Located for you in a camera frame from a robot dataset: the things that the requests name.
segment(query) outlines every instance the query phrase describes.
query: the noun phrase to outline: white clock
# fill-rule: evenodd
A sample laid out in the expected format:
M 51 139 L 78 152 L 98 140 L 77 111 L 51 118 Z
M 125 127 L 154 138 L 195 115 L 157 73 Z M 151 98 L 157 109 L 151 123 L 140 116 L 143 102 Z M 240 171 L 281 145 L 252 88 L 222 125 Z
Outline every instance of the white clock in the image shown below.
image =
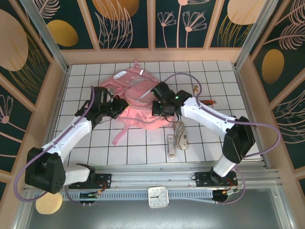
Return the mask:
M 148 201 L 151 208 L 166 207 L 169 203 L 166 187 L 151 187 L 148 189 Z

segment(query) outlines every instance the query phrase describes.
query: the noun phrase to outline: pink fabric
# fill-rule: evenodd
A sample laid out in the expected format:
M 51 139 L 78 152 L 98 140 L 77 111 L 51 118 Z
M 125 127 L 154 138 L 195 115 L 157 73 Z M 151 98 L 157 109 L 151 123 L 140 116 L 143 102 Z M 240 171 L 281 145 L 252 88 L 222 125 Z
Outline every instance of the pink fabric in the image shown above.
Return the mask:
M 115 137 L 114 145 L 119 142 L 130 126 L 154 130 L 169 123 L 164 117 L 152 116 L 152 104 L 156 98 L 150 90 L 158 83 L 159 81 L 141 69 L 135 61 L 133 68 L 118 72 L 114 77 L 99 84 L 100 87 L 109 89 L 113 95 L 126 99 L 129 104 L 129 107 L 117 118 L 118 121 L 126 123 L 126 126 Z M 174 117 L 168 117 L 168 120 L 172 121 Z

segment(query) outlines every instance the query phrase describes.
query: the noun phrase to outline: white sneaker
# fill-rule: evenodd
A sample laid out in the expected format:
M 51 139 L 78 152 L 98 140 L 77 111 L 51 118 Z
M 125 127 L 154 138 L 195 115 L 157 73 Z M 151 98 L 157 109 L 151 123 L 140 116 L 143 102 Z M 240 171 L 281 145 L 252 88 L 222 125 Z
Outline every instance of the white sneaker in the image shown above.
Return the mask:
M 175 134 L 178 149 L 186 150 L 189 147 L 189 143 L 187 141 L 185 126 L 182 121 L 173 124 L 173 133 Z

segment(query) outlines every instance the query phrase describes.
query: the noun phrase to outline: white tiled floor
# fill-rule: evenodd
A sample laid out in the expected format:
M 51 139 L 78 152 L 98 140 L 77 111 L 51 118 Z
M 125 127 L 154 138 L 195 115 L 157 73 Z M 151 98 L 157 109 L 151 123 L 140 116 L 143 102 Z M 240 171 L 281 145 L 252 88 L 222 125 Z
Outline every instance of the white tiled floor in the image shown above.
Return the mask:
M 247 117 L 247 112 L 229 61 L 193 62 L 146 62 L 139 65 L 159 81 L 173 73 L 183 72 L 195 76 L 202 86 L 200 99 L 215 100 L 215 110 L 229 115 Z M 82 64 L 73 65 L 62 103 L 56 135 L 73 119 L 75 112 L 90 99 L 90 86 L 98 85 L 113 76 L 115 72 L 133 67 L 133 63 Z M 167 81 L 170 89 L 185 90 L 193 95 L 198 85 L 186 75 L 178 75 Z M 85 163 L 92 166 L 134 165 L 154 163 L 185 163 L 217 161 L 222 154 L 222 140 L 214 132 L 198 122 L 182 117 L 186 126 L 189 147 L 185 151 L 177 149 L 177 158 L 169 160 L 166 155 L 166 137 L 173 129 L 162 127 L 157 130 L 130 128 L 117 146 L 114 137 L 124 128 L 124 123 L 105 117 L 104 122 L 86 135 L 71 151 L 65 165 Z M 257 146 L 250 153 L 258 152 Z M 254 156 L 251 160 L 260 160 Z

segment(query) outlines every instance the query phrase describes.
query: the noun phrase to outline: clock face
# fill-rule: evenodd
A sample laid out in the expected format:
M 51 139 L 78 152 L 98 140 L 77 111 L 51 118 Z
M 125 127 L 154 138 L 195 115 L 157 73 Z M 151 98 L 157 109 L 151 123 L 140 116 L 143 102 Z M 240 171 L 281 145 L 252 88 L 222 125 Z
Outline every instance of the clock face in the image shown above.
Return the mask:
M 169 203 L 166 187 L 151 187 L 148 189 L 149 206 L 151 208 L 166 207 Z

